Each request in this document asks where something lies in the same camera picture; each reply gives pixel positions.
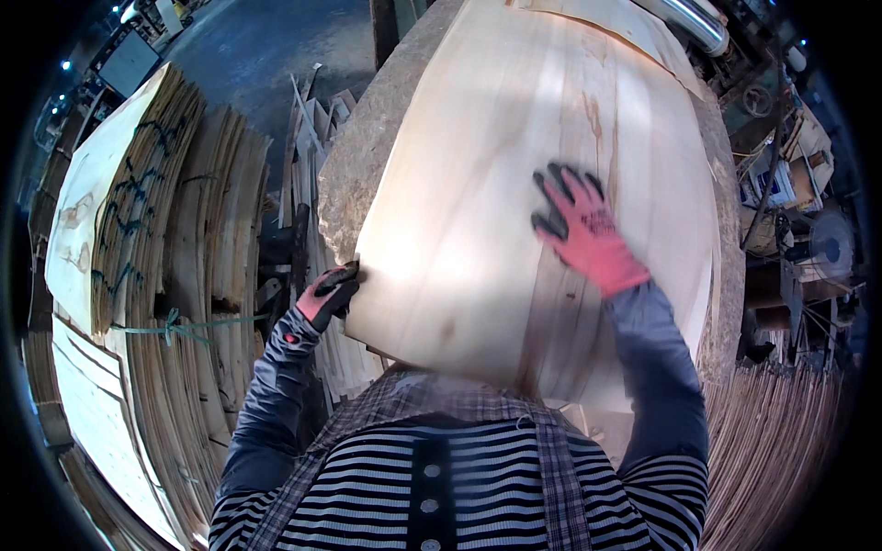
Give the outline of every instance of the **workbench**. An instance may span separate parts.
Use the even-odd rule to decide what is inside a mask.
[[[392,144],[417,83],[463,0],[437,0],[392,52],[358,101],[318,177],[321,233],[339,264],[352,259],[355,242],[377,193]],[[738,188],[729,136],[717,99],[692,96],[714,176],[720,224],[720,307],[707,316],[697,367],[703,381],[717,383],[735,367],[744,306],[744,253],[738,217]]]

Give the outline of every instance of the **hand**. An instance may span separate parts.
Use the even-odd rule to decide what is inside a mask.
[[[539,239],[597,285],[604,299],[649,281],[649,270],[634,259],[618,233],[597,178],[586,173],[582,179],[571,168],[555,163],[548,168],[557,186],[542,173],[533,173],[551,203],[547,219],[538,212],[531,217]]]
[[[332,268],[318,276],[297,299],[297,309],[316,331],[327,329],[331,316],[343,318],[349,313],[349,301],[359,287],[356,275],[357,260]]]

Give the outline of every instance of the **machinery wheel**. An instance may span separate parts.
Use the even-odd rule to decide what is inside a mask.
[[[772,112],[772,94],[759,85],[750,85],[741,96],[744,108],[751,116],[762,118]]]

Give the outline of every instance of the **concrete floor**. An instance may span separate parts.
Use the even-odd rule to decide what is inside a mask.
[[[229,103],[273,139],[266,155],[272,192],[281,184],[294,100],[289,74],[302,82],[322,63],[314,97],[348,88],[358,99],[375,74],[373,49],[368,0],[213,0],[160,53],[199,85],[209,106]],[[273,217],[261,232],[264,263],[284,253],[274,244],[288,242]]]

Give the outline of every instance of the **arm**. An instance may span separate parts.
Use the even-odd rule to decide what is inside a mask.
[[[618,233],[600,182],[555,164],[549,171],[553,182],[534,174],[551,205],[548,217],[534,213],[534,228],[565,263],[601,289],[625,390],[633,398],[632,439],[619,472],[642,458],[667,454],[706,463],[704,399],[667,297]]]
[[[358,290],[357,273],[357,262],[325,272],[273,327],[263,357],[254,362],[215,495],[218,503],[234,493],[274,489],[294,470],[305,369],[331,316],[345,315]]]
[[[620,473],[640,459],[686,455],[707,463],[705,400],[668,298],[650,280],[604,304],[633,398],[634,427]]]

